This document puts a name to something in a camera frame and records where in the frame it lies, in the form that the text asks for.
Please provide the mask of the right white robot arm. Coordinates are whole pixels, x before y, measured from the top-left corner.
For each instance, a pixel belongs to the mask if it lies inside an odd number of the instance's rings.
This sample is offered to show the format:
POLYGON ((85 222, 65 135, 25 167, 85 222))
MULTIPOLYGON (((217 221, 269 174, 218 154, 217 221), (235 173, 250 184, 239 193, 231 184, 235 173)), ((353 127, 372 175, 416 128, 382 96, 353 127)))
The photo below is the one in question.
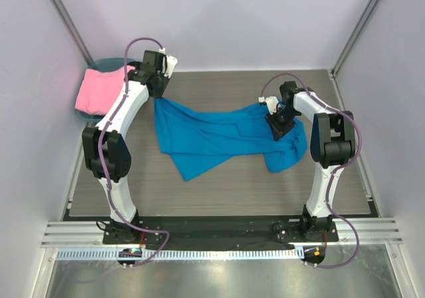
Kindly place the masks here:
POLYGON ((268 108, 265 119, 275 140, 295 129, 295 117, 303 115, 312 124, 310 154, 315 162, 311 194, 299 223, 283 225, 283 231, 293 236, 321 238, 332 232, 333 199, 344 167, 356 153, 355 127, 350 111, 341 112, 326 104, 310 88, 299 88, 294 81, 280 86, 282 99, 260 96, 258 102, 268 108))

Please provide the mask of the blue t shirt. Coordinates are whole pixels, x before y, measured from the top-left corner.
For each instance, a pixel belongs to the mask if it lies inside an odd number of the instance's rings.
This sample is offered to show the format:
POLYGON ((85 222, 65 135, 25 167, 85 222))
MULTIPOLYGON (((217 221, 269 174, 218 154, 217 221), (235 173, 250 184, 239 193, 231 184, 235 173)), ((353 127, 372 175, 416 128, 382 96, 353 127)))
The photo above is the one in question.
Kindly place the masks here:
POLYGON ((296 165, 307 151, 304 125, 275 140, 265 117, 268 108, 252 104, 232 112, 197 112, 167 98, 154 101, 154 123, 162 153, 189 181, 234 156, 264 157, 277 173, 296 165))

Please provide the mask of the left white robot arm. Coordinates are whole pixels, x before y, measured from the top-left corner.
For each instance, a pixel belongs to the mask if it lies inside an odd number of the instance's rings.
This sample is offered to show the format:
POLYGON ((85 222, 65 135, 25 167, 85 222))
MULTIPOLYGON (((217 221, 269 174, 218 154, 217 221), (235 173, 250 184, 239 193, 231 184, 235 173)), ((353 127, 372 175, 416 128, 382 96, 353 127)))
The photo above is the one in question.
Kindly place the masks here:
POLYGON ((84 162, 104 189, 110 221, 104 239, 119 243, 139 238, 139 214, 128 184, 131 155, 125 138, 139 109, 149 98, 161 98, 177 65, 165 49, 146 50, 140 62, 126 62, 124 83, 108 113, 82 132, 84 162))

